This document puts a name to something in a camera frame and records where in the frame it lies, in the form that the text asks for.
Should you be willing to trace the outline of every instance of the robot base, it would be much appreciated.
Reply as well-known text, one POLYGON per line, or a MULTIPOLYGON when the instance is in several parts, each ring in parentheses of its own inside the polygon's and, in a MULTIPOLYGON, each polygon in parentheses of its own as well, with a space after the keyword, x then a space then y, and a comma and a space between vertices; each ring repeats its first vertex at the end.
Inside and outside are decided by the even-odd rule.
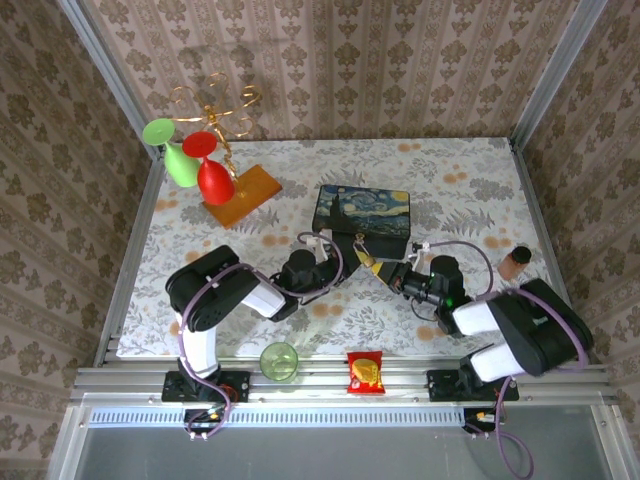
MULTIPOLYGON (((232 398, 234 403, 247 403, 249 401, 249 386, 251 372, 222 371, 218 370, 207 378, 216 385, 229 385, 237 393, 237 398, 232 398)), ((178 372, 167 372, 162 387, 163 402, 179 403, 221 403, 222 397, 205 385, 195 383, 192 379, 178 372)))
MULTIPOLYGON (((483 383, 469 391, 460 380, 459 370, 429 370, 427 385, 429 387, 430 402, 495 402, 502 388, 504 378, 493 382, 483 383)), ((520 398, 518 386, 509 386, 504 396, 505 401, 515 401, 520 398)))

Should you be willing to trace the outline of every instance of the red chip bag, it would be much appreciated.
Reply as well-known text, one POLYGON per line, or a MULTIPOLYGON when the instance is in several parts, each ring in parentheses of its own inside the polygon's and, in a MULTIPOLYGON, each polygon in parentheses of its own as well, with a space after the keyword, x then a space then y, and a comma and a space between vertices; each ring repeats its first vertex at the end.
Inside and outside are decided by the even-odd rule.
POLYGON ((350 352, 347 393, 384 393, 382 377, 382 352, 350 352))

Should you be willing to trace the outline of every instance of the white cable tray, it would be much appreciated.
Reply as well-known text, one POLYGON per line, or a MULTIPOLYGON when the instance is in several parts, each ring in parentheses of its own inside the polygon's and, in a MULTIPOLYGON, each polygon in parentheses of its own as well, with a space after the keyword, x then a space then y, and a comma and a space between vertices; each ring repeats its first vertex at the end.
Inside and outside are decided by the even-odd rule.
MULTIPOLYGON (((92 428, 182 427, 184 408, 99 407, 92 428)), ((241 408, 231 412, 229 427, 460 427, 462 407, 394 408, 241 408)))

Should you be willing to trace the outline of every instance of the gray floor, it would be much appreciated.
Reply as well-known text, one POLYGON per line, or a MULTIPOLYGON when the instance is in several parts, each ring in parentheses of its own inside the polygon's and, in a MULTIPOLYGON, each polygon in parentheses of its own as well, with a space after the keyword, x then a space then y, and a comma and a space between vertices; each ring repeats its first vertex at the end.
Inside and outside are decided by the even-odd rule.
MULTIPOLYGON (((534 479, 611 478, 589 409, 513 407, 508 413, 505 430, 531 449, 534 479)), ((76 479, 512 478, 494 440, 460 432, 229 428, 205 443, 189 441, 181 429, 90 429, 76 479)), ((511 445, 507 451, 518 465, 519 453, 511 445)))

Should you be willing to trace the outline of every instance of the green glass cup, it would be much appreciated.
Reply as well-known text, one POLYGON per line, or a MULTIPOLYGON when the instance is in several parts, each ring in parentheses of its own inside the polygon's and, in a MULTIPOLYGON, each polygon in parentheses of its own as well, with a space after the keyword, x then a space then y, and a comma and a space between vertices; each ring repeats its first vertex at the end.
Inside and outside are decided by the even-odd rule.
POLYGON ((274 382, 291 382, 298 371, 298 353, 288 343, 272 343, 260 355, 260 370, 274 382))

